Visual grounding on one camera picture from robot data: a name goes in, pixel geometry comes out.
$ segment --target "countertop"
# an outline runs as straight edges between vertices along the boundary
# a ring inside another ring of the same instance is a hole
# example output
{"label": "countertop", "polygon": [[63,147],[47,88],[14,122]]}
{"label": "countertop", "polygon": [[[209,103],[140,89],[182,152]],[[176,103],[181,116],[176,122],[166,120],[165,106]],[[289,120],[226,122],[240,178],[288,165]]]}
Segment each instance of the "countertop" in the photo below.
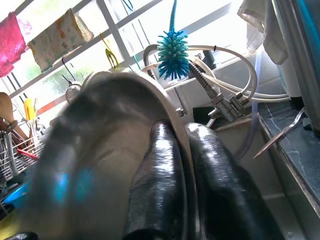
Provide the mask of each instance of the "countertop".
{"label": "countertop", "polygon": [[[261,103],[258,107],[273,136],[290,125],[299,112],[289,102]],[[304,184],[320,203],[320,138],[314,136],[311,130],[305,130],[303,121],[300,120],[278,143]]]}

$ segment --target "dish rack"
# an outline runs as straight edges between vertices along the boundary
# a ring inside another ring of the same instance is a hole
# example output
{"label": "dish rack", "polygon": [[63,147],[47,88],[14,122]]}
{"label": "dish rack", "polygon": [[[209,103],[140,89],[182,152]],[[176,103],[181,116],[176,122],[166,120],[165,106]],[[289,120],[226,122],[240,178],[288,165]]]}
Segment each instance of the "dish rack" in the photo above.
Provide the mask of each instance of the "dish rack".
{"label": "dish rack", "polygon": [[0,135],[0,179],[9,181],[37,162],[35,159],[18,152],[19,148],[38,157],[45,145],[40,141],[36,145],[32,142],[33,139],[30,138],[19,144],[14,144],[11,133]]}

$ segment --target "window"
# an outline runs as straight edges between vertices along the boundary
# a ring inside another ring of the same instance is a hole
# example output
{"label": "window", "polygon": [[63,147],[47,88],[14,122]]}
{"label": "window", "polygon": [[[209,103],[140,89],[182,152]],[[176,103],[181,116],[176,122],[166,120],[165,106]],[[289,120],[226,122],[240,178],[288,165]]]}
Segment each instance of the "window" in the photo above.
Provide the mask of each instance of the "window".
{"label": "window", "polygon": [[[6,1],[0,11],[0,18],[8,12],[19,9],[18,22],[28,42],[50,26],[72,8],[87,27],[94,33],[94,38],[65,57],[67,67],[78,82],[83,82],[91,72],[105,71],[111,68],[105,54],[105,45],[100,33],[114,52],[121,68],[130,66],[134,70],[143,67],[143,50],[149,44],[155,44],[163,31],[169,30],[173,0],[15,0]],[[176,30],[188,34],[188,44],[218,45],[228,47],[240,53],[246,49],[246,23],[237,16],[242,0],[179,0],[176,12]],[[233,56],[216,53],[219,65],[225,64]],[[158,61],[154,54],[149,60]],[[24,112],[24,98],[38,99],[38,108],[65,94],[68,83],[64,77],[73,80],[68,71],[58,60],[55,65],[41,73],[31,50],[22,54],[14,64],[14,70],[2,81],[6,91],[11,93],[12,101]],[[159,80],[163,87],[177,82]],[[43,114],[49,122],[63,107],[63,104]]]}

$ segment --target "hanging towel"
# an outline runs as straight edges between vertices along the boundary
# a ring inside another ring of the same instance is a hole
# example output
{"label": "hanging towel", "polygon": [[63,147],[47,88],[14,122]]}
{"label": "hanging towel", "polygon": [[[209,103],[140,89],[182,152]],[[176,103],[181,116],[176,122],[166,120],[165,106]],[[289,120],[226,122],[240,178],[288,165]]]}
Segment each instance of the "hanging towel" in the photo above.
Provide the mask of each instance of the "hanging towel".
{"label": "hanging towel", "polygon": [[71,9],[28,43],[42,72],[56,60],[82,46],[94,37],[79,16]]}
{"label": "hanging towel", "polygon": [[14,69],[13,64],[25,52],[26,43],[21,34],[17,17],[10,12],[0,22],[0,78],[9,74]]}
{"label": "hanging towel", "polygon": [[244,0],[237,13],[251,26],[247,29],[247,48],[253,53],[263,43],[271,60],[281,65],[288,57],[272,0]]}

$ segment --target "teal bottle brush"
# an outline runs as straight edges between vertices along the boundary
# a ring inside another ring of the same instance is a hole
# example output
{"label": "teal bottle brush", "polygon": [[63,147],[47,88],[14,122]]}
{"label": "teal bottle brush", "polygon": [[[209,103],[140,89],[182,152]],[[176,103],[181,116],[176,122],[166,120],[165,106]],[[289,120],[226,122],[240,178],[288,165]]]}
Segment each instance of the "teal bottle brush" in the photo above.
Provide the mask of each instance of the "teal bottle brush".
{"label": "teal bottle brush", "polygon": [[187,35],[183,31],[175,32],[175,18],[176,18],[177,0],[174,0],[169,32],[165,32],[165,36],[159,36],[162,38],[158,41],[159,61],[162,63],[159,65],[159,75],[164,79],[171,77],[172,79],[187,76],[189,72],[188,54],[186,51]]}

